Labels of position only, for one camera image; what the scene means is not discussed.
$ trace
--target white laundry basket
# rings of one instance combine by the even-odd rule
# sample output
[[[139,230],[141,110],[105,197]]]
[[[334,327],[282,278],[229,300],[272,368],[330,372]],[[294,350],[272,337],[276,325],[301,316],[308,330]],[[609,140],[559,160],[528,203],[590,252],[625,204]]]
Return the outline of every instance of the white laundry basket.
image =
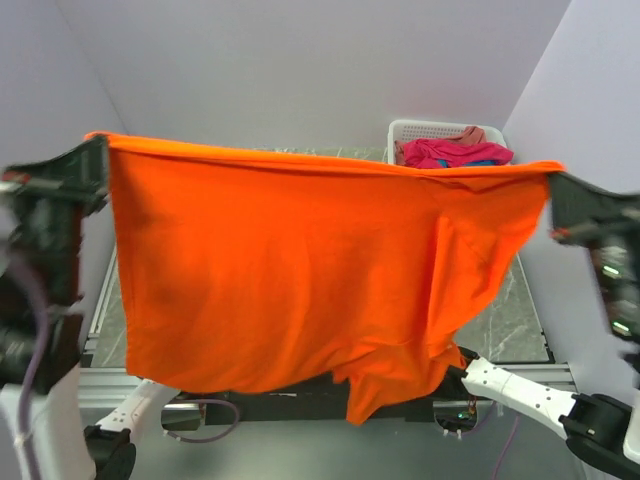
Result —
[[[410,142],[416,138],[442,138],[450,137],[462,133],[469,125],[465,123],[446,123],[446,122],[427,122],[420,120],[394,120],[389,125],[389,137],[387,144],[387,162],[391,164],[396,163],[395,158],[395,141]],[[504,141],[502,133],[497,128],[485,127],[478,125],[482,128],[487,136],[488,142],[497,143],[506,147],[507,144]]]

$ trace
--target gray marble table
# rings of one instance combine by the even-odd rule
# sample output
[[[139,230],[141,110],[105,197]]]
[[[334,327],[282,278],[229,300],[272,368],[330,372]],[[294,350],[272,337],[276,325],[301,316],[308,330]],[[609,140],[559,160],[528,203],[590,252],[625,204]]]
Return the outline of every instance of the gray marble table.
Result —
[[[381,148],[325,148],[313,150],[281,149],[285,152],[303,152],[346,158],[383,161]],[[126,352],[125,314],[120,296],[117,269],[112,278],[106,278],[102,308],[97,314],[99,337],[93,355],[92,367],[123,367]],[[500,293],[480,315],[460,329],[458,345],[470,348],[493,362],[548,362],[546,340],[520,260],[516,258]]]

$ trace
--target orange fabric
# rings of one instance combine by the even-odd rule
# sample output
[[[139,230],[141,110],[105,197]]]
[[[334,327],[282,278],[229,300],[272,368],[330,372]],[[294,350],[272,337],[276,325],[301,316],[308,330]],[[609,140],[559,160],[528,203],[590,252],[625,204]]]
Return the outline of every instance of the orange fabric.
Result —
[[[127,371],[189,392],[348,379],[347,418],[432,392],[553,162],[417,170],[109,134]]]

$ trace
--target clothing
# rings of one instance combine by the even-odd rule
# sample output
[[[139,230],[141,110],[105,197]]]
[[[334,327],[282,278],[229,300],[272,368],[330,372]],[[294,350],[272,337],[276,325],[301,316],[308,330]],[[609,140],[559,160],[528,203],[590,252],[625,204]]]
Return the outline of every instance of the clothing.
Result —
[[[553,162],[417,170],[108,134],[127,371],[187,392],[332,372],[347,418],[432,392]]]
[[[456,145],[477,145],[478,143],[486,142],[487,136],[482,128],[470,126],[465,128],[462,133],[458,135],[452,135],[450,137],[444,137],[442,140],[447,140],[449,143],[455,143]],[[404,145],[404,142],[395,142],[394,158],[396,161],[396,165],[405,164]]]
[[[419,138],[405,143],[404,164],[414,168],[448,168],[470,166],[490,161],[504,165],[513,159],[513,152],[497,143],[457,145],[446,139]]]

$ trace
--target pile of clothes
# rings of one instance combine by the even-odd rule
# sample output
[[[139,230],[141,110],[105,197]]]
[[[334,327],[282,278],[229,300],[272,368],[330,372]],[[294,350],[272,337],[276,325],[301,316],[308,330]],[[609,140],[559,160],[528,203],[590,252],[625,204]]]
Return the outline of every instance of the pile of clothes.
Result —
[[[513,152],[497,143],[487,142],[480,127],[467,127],[461,134],[446,138],[419,138],[407,143],[395,142],[396,165],[413,168],[454,168],[480,165],[504,165]]]

